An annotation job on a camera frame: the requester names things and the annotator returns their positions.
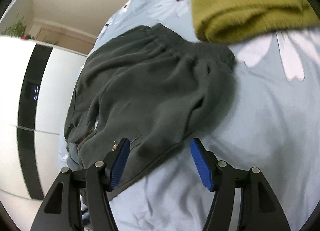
green plant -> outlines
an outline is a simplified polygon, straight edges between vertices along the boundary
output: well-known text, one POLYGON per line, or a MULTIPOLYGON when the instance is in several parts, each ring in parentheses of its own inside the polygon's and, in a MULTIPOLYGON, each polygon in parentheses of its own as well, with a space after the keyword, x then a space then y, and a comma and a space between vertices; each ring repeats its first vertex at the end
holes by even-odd
POLYGON ((16 23, 11 26, 5 28, 5 30, 1 34, 10 35, 10 36, 24 36, 26 32, 27 26, 24 24, 23 18, 20 18, 16 23))

digital display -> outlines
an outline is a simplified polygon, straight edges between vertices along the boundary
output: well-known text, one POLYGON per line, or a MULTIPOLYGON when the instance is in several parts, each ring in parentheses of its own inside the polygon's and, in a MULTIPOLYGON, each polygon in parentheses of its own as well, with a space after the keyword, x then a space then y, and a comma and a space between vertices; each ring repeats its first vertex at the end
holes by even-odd
POLYGON ((39 96, 39 86, 37 84, 27 81, 27 85, 25 89, 25 98, 33 99, 34 101, 37 101, 38 96, 39 96))

bedding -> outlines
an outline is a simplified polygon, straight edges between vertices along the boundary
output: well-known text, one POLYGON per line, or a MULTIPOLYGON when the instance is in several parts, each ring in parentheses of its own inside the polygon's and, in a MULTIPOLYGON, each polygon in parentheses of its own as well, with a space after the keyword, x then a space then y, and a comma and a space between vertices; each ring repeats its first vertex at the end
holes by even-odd
MULTIPOLYGON (((129 0, 108 20, 91 53, 136 26, 157 23, 198 42, 190 0, 129 0)), ((207 129, 190 138, 199 137, 233 167, 260 168, 291 230, 299 230, 320 200, 320 28, 277 31, 229 48, 238 61, 235 87, 207 129)), ((213 194, 201 183, 189 141, 110 201, 119 230, 202 230, 213 194)), ((62 138, 61 166, 65 145, 62 138)), ((239 203, 237 189, 231 231, 239 203)))

black trim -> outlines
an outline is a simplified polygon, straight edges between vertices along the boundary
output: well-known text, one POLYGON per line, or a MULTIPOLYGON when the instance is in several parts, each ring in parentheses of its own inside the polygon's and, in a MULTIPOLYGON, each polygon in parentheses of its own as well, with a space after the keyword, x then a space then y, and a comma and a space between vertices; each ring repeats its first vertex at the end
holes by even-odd
POLYGON ((40 91, 42 77, 51 52, 52 47, 38 44, 32 52, 20 93, 18 126, 35 129, 38 99, 37 93, 33 95, 33 91, 40 91))
POLYGON ((19 159, 24 181, 31 199, 44 199, 35 154, 35 135, 33 131, 17 127, 19 159))
POLYGON ((320 230, 320 201, 300 231, 320 230))
POLYGON ((36 165, 34 129, 38 93, 51 52, 52 47, 36 44, 24 75, 20 93, 17 144, 24 181, 31 199, 44 199, 36 165))
POLYGON ((0 201, 0 230, 1 231, 20 231, 20 229, 13 222, 4 206, 0 201))

blue gripper pad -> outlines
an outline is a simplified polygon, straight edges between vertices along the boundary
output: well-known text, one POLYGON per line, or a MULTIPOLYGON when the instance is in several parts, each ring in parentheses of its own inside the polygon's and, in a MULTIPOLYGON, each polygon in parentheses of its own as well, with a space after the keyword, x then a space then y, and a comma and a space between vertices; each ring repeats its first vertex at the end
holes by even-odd
POLYGON ((196 164, 202 184, 209 191, 212 191, 214 185, 212 181, 211 170, 194 140, 191 141, 190 151, 193 157, 193 161, 196 164))
POLYGON ((114 162, 110 170, 110 187, 113 190, 116 188, 121 180, 121 176, 124 171, 125 164, 127 163, 130 153, 130 141, 126 139, 123 146, 121 147, 120 153, 117 156, 116 161, 114 162))

